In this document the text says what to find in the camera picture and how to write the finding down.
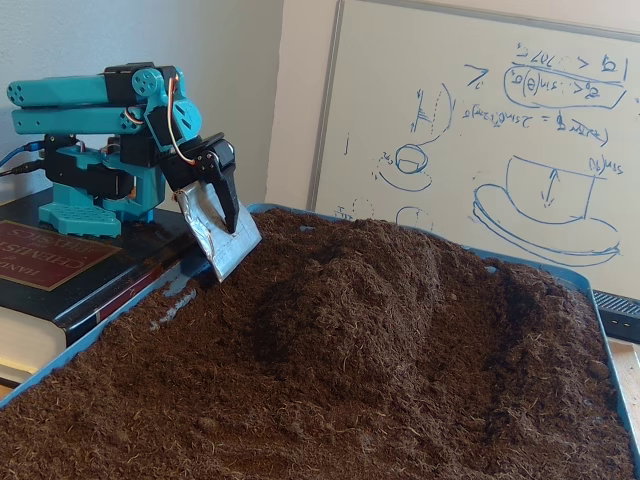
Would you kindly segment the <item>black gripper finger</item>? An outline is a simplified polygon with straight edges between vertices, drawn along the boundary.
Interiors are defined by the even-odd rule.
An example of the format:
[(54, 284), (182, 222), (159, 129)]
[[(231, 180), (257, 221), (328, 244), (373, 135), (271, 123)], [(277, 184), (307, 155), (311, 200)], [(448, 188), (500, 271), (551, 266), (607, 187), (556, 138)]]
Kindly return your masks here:
[(205, 150), (197, 161), (197, 170), (199, 179), (213, 186), (222, 207), (226, 229), (233, 234), (239, 217), (239, 200), (234, 181), (235, 154), (230, 148)]

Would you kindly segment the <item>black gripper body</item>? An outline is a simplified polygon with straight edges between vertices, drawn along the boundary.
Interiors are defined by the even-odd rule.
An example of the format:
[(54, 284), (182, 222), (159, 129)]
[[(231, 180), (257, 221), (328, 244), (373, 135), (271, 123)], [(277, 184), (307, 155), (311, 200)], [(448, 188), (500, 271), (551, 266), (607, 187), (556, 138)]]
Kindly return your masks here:
[(159, 161), (162, 172), (173, 191), (201, 180), (216, 190), (234, 192), (235, 150), (222, 132), (183, 143), (181, 153), (194, 164), (189, 164), (178, 154), (171, 154)]

